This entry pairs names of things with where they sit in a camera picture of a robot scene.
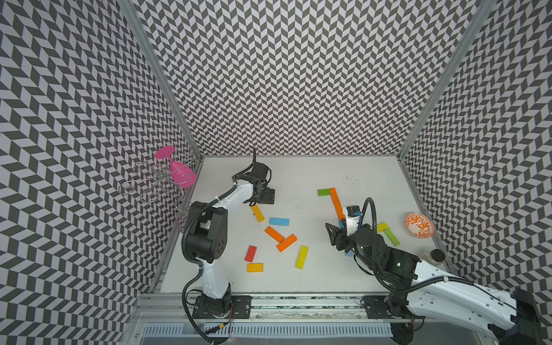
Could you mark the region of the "light green block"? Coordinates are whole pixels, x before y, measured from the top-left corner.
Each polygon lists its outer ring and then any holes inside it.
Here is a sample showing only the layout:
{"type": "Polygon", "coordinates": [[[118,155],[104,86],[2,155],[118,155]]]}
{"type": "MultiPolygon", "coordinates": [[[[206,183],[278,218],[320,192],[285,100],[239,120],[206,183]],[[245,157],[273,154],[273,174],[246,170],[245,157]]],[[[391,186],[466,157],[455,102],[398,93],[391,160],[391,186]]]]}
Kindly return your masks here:
{"type": "Polygon", "coordinates": [[[395,236],[395,234],[393,234],[393,232],[390,230],[390,229],[386,229],[384,231],[384,234],[387,236],[387,238],[392,242],[392,244],[394,246],[399,246],[401,244],[401,242],[399,241],[399,239],[395,236]]]}

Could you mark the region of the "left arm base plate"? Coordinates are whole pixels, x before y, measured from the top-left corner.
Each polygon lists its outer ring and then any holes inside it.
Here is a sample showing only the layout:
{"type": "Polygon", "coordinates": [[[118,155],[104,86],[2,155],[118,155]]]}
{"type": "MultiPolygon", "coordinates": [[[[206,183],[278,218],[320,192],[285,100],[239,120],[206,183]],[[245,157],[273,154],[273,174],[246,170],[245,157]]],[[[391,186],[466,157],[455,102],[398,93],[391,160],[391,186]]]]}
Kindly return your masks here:
{"type": "Polygon", "coordinates": [[[194,319],[248,319],[252,310],[252,297],[231,295],[213,299],[201,294],[195,300],[194,319]]]}

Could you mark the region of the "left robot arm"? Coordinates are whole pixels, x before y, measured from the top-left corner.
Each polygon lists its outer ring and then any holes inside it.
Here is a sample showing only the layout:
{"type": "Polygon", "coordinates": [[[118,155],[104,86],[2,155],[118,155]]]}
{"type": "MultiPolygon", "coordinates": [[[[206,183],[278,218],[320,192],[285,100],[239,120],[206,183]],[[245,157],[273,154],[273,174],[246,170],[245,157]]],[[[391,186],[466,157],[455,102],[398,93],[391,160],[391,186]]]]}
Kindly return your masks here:
{"type": "Polygon", "coordinates": [[[224,268],[217,262],[227,246],[229,211],[241,204],[273,204],[275,190],[269,187],[271,169],[253,161],[231,177],[231,188],[208,203],[191,205],[181,239],[186,261],[198,266],[202,283],[198,307],[217,316],[231,309],[231,285],[224,268]]]}

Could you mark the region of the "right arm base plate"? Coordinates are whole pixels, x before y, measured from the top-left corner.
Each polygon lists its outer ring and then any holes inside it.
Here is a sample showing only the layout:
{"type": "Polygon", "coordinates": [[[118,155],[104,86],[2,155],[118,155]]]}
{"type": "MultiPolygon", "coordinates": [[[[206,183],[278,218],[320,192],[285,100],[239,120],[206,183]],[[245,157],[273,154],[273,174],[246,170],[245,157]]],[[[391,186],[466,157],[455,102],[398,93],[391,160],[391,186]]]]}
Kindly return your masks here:
{"type": "Polygon", "coordinates": [[[406,308],[405,301],[395,296],[367,295],[362,297],[360,303],[368,319],[410,319],[412,317],[411,312],[406,308]]]}

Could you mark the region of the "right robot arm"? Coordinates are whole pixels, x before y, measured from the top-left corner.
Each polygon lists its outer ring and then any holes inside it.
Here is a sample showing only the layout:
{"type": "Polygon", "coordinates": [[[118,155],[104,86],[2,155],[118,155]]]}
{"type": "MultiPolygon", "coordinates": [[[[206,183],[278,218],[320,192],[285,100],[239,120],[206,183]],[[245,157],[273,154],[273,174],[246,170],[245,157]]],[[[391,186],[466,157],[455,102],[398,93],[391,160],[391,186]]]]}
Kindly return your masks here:
{"type": "Polygon", "coordinates": [[[541,316],[532,293],[479,285],[420,257],[386,245],[364,224],[352,235],[326,224],[330,243],[351,252],[361,270],[388,291],[390,316],[430,318],[485,335],[499,344],[542,344],[541,316]]]}

